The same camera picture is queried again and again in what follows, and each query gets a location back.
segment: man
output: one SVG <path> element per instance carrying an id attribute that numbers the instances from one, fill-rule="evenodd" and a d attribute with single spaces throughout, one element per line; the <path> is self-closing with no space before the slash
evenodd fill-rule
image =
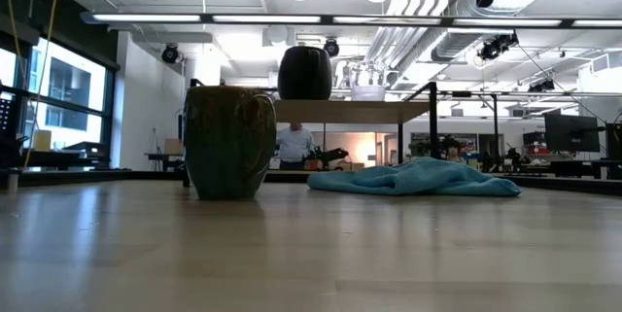
<path id="1" fill-rule="evenodd" d="M 291 122 L 289 128 L 279 131 L 276 144 L 281 170 L 303 170 L 304 157 L 313 151 L 313 135 L 301 123 Z"/>

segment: ceiling light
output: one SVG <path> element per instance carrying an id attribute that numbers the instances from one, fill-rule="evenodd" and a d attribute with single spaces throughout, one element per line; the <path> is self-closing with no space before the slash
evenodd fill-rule
<path id="1" fill-rule="evenodd" d="M 448 28 L 447 32 L 450 34 L 499 34 L 499 35 L 511 35 L 514 33 L 513 29 L 487 29 L 487 28 Z"/>
<path id="2" fill-rule="evenodd" d="M 572 27 L 621 27 L 622 20 L 589 19 L 575 20 Z"/>
<path id="3" fill-rule="evenodd" d="M 360 25 L 439 25 L 440 19 L 434 17 L 334 17 L 337 24 L 360 24 Z"/>
<path id="4" fill-rule="evenodd" d="M 559 26 L 562 23 L 558 19 L 520 19 L 520 18 L 456 18 L 452 25 L 458 26 L 507 26 L 507 27 L 530 27 L 530 26 Z"/>
<path id="5" fill-rule="evenodd" d="M 239 16 L 239 15 L 218 15 L 212 16 L 214 22 L 220 23 L 319 23 L 319 16 Z"/>
<path id="6" fill-rule="evenodd" d="M 199 15 L 125 15 L 107 14 L 92 15 L 93 19 L 102 22 L 199 22 Z"/>

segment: green ceramic vase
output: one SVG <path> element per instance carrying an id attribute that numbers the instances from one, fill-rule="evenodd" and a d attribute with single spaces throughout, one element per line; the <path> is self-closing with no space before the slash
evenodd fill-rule
<path id="1" fill-rule="evenodd" d="M 192 87 L 184 110 L 185 160 L 201 200 L 252 198 L 276 144 L 272 99 L 242 87 Z"/>

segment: wooden floor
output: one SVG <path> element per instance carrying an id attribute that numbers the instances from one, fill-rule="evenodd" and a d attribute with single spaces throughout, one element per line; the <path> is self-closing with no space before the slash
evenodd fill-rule
<path id="1" fill-rule="evenodd" d="M 0 311 L 620 311 L 622 198 L 181 182 L 0 195 Z"/>

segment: black monitor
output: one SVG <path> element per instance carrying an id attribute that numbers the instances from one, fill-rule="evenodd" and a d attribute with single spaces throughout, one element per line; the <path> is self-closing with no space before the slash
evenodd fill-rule
<path id="1" fill-rule="evenodd" d="M 564 152 L 600 152 L 596 118 L 545 114 L 546 148 Z"/>

